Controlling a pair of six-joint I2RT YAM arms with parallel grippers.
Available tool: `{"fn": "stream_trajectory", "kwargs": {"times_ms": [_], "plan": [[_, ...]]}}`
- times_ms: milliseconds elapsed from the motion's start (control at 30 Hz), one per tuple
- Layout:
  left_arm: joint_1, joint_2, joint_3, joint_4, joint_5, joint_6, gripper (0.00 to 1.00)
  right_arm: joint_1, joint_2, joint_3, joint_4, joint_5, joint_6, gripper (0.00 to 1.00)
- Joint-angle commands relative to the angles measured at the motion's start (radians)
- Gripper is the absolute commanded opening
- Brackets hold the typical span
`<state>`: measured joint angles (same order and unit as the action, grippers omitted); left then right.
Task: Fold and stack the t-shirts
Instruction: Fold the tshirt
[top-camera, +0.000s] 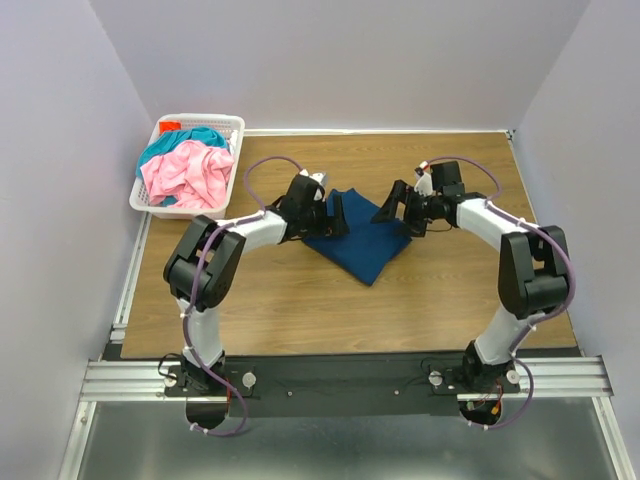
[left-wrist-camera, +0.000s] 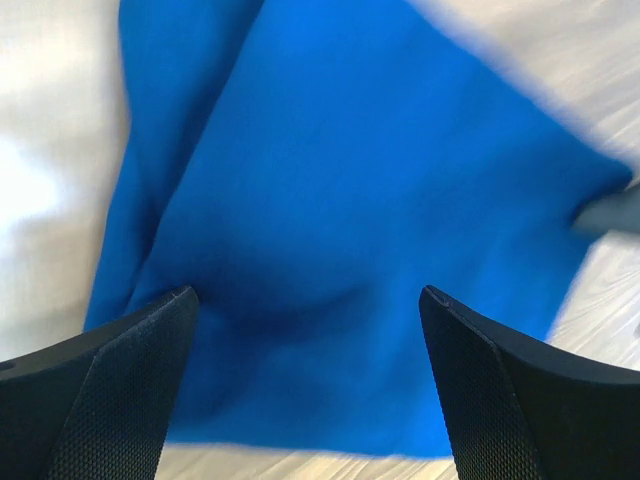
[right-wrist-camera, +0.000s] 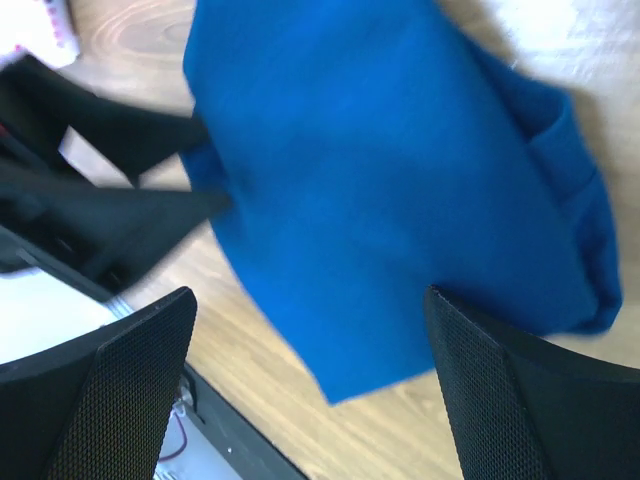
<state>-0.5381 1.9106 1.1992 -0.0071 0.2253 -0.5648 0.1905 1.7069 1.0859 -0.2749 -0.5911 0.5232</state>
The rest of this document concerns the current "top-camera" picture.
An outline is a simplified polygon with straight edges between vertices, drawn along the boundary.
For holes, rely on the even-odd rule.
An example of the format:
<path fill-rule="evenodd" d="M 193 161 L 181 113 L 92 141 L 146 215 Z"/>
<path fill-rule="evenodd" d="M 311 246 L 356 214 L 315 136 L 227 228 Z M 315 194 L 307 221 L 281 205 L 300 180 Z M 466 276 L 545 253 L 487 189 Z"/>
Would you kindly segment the dark blue t shirt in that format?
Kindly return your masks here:
<path fill-rule="evenodd" d="M 342 200 L 346 223 L 350 232 L 340 237 L 310 237 L 303 243 L 351 274 L 361 283 L 371 286 L 385 266 L 403 252 L 411 237 L 402 233 L 402 223 L 372 223 L 379 206 L 351 188 L 332 190 L 329 211 L 334 197 Z"/>

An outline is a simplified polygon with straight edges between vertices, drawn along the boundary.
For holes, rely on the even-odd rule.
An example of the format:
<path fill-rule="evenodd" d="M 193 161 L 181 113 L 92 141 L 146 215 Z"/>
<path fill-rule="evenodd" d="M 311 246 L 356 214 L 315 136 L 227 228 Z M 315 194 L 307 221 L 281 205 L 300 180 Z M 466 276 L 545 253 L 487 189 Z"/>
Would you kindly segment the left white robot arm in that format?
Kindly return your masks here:
<path fill-rule="evenodd" d="M 163 278 L 183 322 L 184 347 L 176 385 L 209 395 L 223 385 L 224 348 L 219 305 L 229 293 L 243 255 L 309 237 L 349 233 L 340 197 L 326 198 L 327 174 L 302 170 L 287 192 L 253 215 L 216 221 L 192 219 L 167 261 Z"/>

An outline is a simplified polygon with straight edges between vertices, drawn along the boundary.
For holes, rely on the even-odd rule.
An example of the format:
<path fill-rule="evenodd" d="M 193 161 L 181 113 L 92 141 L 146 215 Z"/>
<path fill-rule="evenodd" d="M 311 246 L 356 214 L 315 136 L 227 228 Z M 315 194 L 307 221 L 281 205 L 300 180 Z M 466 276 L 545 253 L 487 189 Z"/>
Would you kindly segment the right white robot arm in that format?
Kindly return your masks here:
<path fill-rule="evenodd" d="M 415 170 L 416 182 L 394 182 L 372 217 L 374 223 L 404 211 L 402 232 L 423 237 L 435 220 L 465 230 L 499 254 L 497 290 L 500 306 L 485 331 L 467 346 L 457 378 L 465 389 L 480 392 L 505 376 L 516 351 L 538 324 L 567 310 L 576 290 L 564 231 L 541 227 L 512 215 L 492 196 L 470 192 L 462 180 L 463 158 L 437 157 Z"/>

